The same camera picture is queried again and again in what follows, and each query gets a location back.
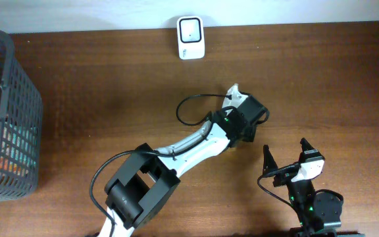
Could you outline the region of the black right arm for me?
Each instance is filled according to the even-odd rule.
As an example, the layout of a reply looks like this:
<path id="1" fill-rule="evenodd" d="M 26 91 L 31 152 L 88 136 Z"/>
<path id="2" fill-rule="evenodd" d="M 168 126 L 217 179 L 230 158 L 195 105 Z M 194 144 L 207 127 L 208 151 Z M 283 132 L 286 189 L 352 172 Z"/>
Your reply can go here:
<path id="1" fill-rule="evenodd" d="M 313 179 L 322 174 L 325 158 L 305 138 L 300 141 L 302 152 L 298 161 L 279 167 L 269 147 L 263 146 L 263 173 L 258 177 L 260 189 L 285 203 L 295 211 L 299 227 L 289 230 L 290 236 L 336 236 L 341 226 L 343 196 L 328 189 L 316 190 Z M 272 177 L 273 186 L 285 186 L 288 200 L 284 200 L 261 185 L 263 178 Z"/>

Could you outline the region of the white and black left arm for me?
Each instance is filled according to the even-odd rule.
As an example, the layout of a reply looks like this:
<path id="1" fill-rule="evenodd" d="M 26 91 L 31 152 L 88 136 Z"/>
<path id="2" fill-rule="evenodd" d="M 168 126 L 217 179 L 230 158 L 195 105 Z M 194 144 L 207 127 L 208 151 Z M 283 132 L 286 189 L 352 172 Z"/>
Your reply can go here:
<path id="1" fill-rule="evenodd" d="M 197 122 L 198 131 L 167 147 L 152 149 L 141 144 L 114 155 L 126 160 L 105 184 L 106 207 L 93 204 L 106 216 L 99 236 L 131 236 L 165 205 L 180 177 L 200 162 L 215 157 L 238 142 L 252 142 L 257 126 L 266 122 L 269 110 L 252 95 L 224 95 L 217 111 Z"/>

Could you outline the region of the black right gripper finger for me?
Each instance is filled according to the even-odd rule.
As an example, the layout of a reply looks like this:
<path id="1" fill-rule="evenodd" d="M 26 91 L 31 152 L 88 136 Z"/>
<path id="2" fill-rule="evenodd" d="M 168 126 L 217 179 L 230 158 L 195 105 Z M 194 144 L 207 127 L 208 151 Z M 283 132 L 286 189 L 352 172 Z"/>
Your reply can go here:
<path id="1" fill-rule="evenodd" d="M 263 146 L 263 156 L 263 176 L 268 176 L 270 173 L 278 170 L 278 165 L 276 164 L 268 145 Z"/>
<path id="2" fill-rule="evenodd" d="M 300 144 L 303 153 L 314 150 L 314 147 L 305 138 L 301 138 Z"/>

